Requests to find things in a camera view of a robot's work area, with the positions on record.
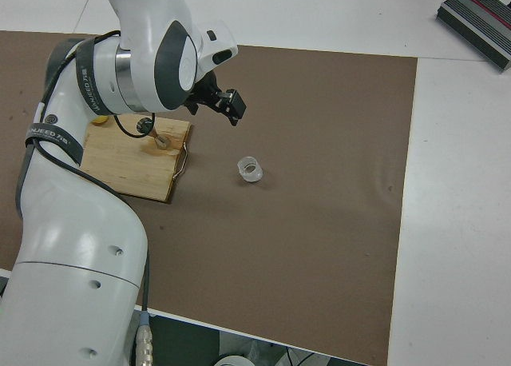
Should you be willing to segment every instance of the white tabletop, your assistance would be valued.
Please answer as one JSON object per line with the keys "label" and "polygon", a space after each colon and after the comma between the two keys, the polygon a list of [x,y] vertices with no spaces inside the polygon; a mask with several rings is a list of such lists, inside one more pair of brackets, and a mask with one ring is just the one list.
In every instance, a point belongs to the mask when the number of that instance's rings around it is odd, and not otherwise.
{"label": "white tabletop", "polygon": [[[508,366],[511,71],[435,21],[442,1],[187,0],[243,45],[419,57],[389,365]],[[0,30],[117,27],[107,0],[0,0]]]}

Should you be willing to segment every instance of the white robotic arm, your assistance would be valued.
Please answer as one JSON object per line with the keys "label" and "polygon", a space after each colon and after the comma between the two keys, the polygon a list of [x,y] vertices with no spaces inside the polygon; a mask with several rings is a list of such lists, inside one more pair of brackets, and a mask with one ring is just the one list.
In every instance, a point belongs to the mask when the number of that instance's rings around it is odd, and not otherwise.
{"label": "white robotic arm", "polygon": [[225,25],[195,26],[183,0],[110,2],[121,36],[68,53],[27,134],[23,238],[0,308],[1,364],[123,364],[147,239],[131,208],[79,171],[89,122],[180,105],[195,113],[197,104],[233,125],[244,114],[239,94],[222,92],[212,72],[237,53]]}

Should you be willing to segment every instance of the velcro strap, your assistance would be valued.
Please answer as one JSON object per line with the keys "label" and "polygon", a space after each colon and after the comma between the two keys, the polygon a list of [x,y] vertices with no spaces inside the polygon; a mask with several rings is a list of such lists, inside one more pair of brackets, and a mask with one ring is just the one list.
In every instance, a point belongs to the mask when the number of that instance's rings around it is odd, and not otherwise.
{"label": "velcro strap", "polygon": [[80,143],[63,128],[52,124],[35,123],[32,124],[26,132],[25,145],[29,145],[33,138],[37,138],[41,141],[53,142],[64,150],[73,161],[79,165],[81,164],[83,148]]}
{"label": "velcro strap", "polygon": [[94,77],[94,38],[81,42],[76,49],[77,82],[81,95],[89,108],[98,116],[113,113],[106,107],[96,86]]}

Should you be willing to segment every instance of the wooden cutting board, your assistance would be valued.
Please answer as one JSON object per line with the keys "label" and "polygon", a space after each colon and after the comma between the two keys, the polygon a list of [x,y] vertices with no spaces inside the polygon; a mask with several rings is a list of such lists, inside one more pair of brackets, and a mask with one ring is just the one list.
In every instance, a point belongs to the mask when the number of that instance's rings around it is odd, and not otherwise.
{"label": "wooden cutting board", "polygon": [[[119,119],[130,133],[138,134],[136,125],[142,117],[126,114]],[[157,117],[155,129],[170,139],[168,149],[158,149],[152,137],[125,135],[113,117],[100,125],[90,124],[81,169],[119,193],[167,201],[190,122]]]}

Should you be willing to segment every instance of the brown paper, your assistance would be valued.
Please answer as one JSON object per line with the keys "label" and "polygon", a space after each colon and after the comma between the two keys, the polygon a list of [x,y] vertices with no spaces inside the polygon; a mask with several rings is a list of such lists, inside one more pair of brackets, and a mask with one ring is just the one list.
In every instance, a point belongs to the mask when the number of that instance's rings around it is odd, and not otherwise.
{"label": "brown paper", "polygon": [[[65,35],[0,33],[2,250],[21,236],[14,188]],[[149,237],[151,307],[366,364],[386,364],[415,58],[241,47],[216,73],[248,109],[201,108],[171,204],[129,199]],[[263,179],[236,163],[255,157]]]}

